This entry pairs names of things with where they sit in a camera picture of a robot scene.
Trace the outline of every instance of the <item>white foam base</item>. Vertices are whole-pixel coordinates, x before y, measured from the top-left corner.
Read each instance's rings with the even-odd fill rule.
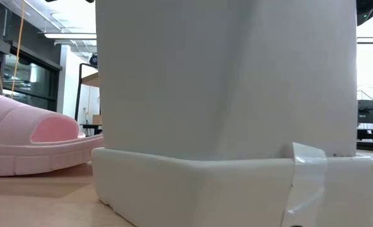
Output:
[[[290,158],[189,161],[104,148],[92,158],[100,200],[139,227],[280,227],[294,176]],[[373,226],[372,158],[328,158],[314,226]]]

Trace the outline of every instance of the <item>cardboard box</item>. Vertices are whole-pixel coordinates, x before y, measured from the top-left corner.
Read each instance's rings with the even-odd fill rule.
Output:
[[[102,115],[93,115],[92,124],[102,124]]]

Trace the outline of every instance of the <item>machine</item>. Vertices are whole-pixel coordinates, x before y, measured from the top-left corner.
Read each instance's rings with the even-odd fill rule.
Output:
[[[373,100],[358,100],[357,122],[373,124]]]
[[[139,227],[373,226],[355,1],[96,4],[102,202]]]

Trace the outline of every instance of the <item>ceiling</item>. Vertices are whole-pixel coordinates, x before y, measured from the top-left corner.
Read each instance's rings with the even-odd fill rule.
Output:
[[[95,3],[84,0],[25,0],[25,19],[42,32],[96,33]],[[21,15],[22,0],[0,0],[12,12]],[[96,40],[73,40],[71,50],[88,60],[97,52]]]

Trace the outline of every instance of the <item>ceiling light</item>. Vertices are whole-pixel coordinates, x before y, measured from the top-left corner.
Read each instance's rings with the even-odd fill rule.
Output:
[[[96,40],[95,33],[44,33],[46,38],[66,40]]]
[[[373,44],[373,37],[359,37],[357,38],[358,44]]]

